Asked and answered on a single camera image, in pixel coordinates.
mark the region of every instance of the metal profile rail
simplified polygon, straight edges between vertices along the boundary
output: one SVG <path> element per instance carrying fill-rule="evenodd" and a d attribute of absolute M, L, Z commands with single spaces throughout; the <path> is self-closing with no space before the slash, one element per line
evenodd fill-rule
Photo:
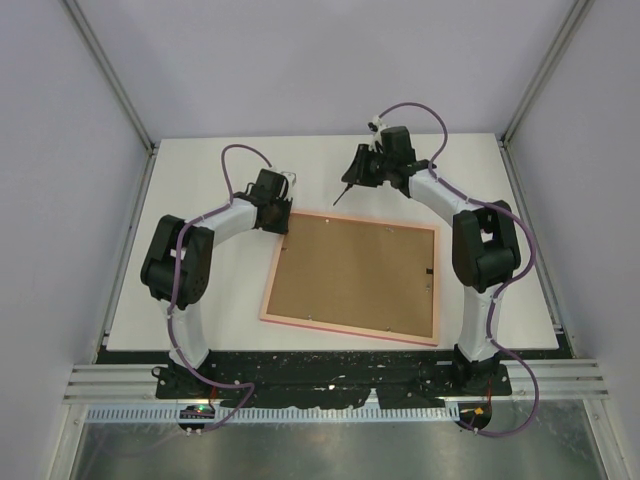
<path fill-rule="evenodd" d="M 574 0 L 563 24 L 560 26 L 558 33 L 551 42 L 542 63 L 538 66 L 538 70 L 529 82 L 524 96 L 520 100 L 520 104 L 516 108 L 516 111 L 507 126 L 507 130 L 503 136 L 503 141 L 506 144 L 513 140 L 513 137 L 522 124 L 523 119 L 529 110 L 531 110 L 536 98 L 540 95 L 540 92 L 542 92 L 549 78 L 551 78 L 551 75 L 560 62 L 560 59 L 564 55 L 564 52 L 569 47 L 571 40 L 573 40 L 573 37 L 580 28 L 580 25 L 582 25 L 587 13 L 589 13 L 589 9 L 593 5 L 594 1 L 595 0 Z"/>
<path fill-rule="evenodd" d="M 503 362 L 511 379 L 513 395 L 494 397 L 494 401 L 533 399 L 533 384 L 527 371 L 517 362 Z M 528 362 L 540 386 L 542 400 L 606 399 L 609 394 L 595 360 L 534 360 Z M 206 399 L 158 400 L 157 380 L 151 370 L 157 365 L 76 365 L 63 403 L 206 403 Z M 480 397 L 443 397 L 452 402 L 469 402 Z M 368 402 L 376 402 L 375 394 Z"/>
<path fill-rule="evenodd" d="M 104 75 L 104 78 L 111 87 L 111 90 L 117 100 L 117 102 L 122 107 L 123 112 L 131 122 L 131 125 L 135 129 L 140 141 L 144 145 L 144 148 L 147 150 L 149 154 L 151 154 L 153 150 L 153 141 L 149 136 L 149 132 L 145 128 L 138 112 L 133 106 L 133 102 L 129 98 L 126 90 L 122 86 L 118 75 L 116 74 L 113 65 L 111 65 L 111 61 L 107 54 L 105 53 L 98 37 L 96 36 L 89 20 L 84 14 L 82 8 L 78 4 L 77 0 L 59 0 L 60 5 L 64 9 L 64 11 L 69 16 L 71 23 L 76 28 L 76 31 L 79 33 L 80 38 L 84 41 L 85 46 L 87 47 L 89 53 L 93 57 L 96 65 Z"/>

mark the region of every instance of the metal sheet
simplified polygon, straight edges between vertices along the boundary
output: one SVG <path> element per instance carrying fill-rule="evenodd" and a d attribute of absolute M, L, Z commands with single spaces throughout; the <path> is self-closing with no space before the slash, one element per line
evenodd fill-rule
<path fill-rule="evenodd" d="M 491 428 L 516 426 L 530 408 L 496 404 Z M 239 425 L 189 438 L 176 431 L 171 424 L 86 425 L 71 478 L 606 478 L 580 401 L 542 402 L 528 430 L 500 440 L 450 422 Z M 135 452 L 142 453 L 122 456 Z"/>

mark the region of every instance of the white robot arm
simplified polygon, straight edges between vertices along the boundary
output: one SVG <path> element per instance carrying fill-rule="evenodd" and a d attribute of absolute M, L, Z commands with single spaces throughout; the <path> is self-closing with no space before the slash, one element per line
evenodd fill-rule
<path fill-rule="evenodd" d="M 194 224 L 185 235 L 172 332 L 185 359 L 195 369 L 209 355 L 202 331 L 200 298 L 209 282 L 213 249 L 234 235 L 254 228 L 277 234 L 288 231 L 295 175 L 263 169 L 255 184 L 249 185 L 244 193 L 234 194 L 229 208 Z M 184 220 L 170 215 L 162 217 L 142 267 L 142 283 L 159 301 L 165 316 L 174 281 L 177 236 L 184 224 Z M 177 365 L 185 367 L 175 350 L 171 350 L 169 356 Z"/>
<path fill-rule="evenodd" d="M 487 335 L 490 323 L 495 336 L 502 293 L 500 286 L 520 266 L 520 251 L 513 220 L 498 211 L 471 203 L 459 189 L 434 174 L 427 160 L 417 161 L 406 127 L 388 127 L 379 117 L 369 124 L 374 132 L 369 144 L 358 146 L 342 181 L 345 192 L 354 185 L 378 187 L 389 182 L 406 197 L 433 210 L 453 228 L 454 271 L 464 285 L 464 315 L 459 341 L 454 348 L 458 383 L 486 383 L 497 371 L 498 349 Z M 509 210 L 504 201 L 486 204 Z M 482 234 L 491 234 L 484 240 Z"/>

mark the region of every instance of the gray wall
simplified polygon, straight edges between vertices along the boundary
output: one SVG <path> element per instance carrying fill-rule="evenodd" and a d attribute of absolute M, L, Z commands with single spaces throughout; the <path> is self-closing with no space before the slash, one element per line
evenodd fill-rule
<path fill-rule="evenodd" d="M 455 132 L 504 130 L 572 0 L 80 4 L 160 139 L 362 133 L 403 100 Z"/>
<path fill-rule="evenodd" d="M 0 3 L 0 476 L 37 478 L 145 161 L 57 1 Z"/>
<path fill-rule="evenodd" d="M 640 2 L 595 2 L 514 151 L 570 332 L 640 445 Z"/>

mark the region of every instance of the white tabletop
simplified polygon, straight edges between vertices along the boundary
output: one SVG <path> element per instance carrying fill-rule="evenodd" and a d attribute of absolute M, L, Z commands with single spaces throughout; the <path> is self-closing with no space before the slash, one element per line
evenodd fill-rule
<path fill-rule="evenodd" d="M 109 350 L 168 350 L 166 322 L 157 302 L 140 281 L 140 269 L 160 217 L 191 219 L 224 203 L 227 191 L 220 152 L 229 143 L 245 143 L 263 152 L 281 170 L 297 174 L 294 208 L 362 215 L 388 221 L 441 226 L 441 338 L 450 349 L 462 325 L 463 288 L 451 266 L 451 229 L 429 208 L 391 187 L 353 188 L 338 205 L 340 177 L 356 145 L 368 136 L 203 138 L 163 140 L 151 177 L 142 217 L 109 336 Z M 440 135 L 413 135 L 419 158 L 430 156 Z M 227 157 L 234 190 L 255 181 L 262 161 L 244 150 Z M 438 164 L 440 175 L 475 198 L 515 201 L 495 137 L 451 135 Z M 529 256 L 518 231 L 523 265 Z M 209 287 L 202 299 L 204 333 L 212 350 L 414 350 L 428 347 L 275 325 L 258 318 L 277 236 L 245 232 L 216 247 Z M 511 348 L 557 348 L 553 326 L 535 272 L 511 286 L 504 298 L 498 340 Z"/>

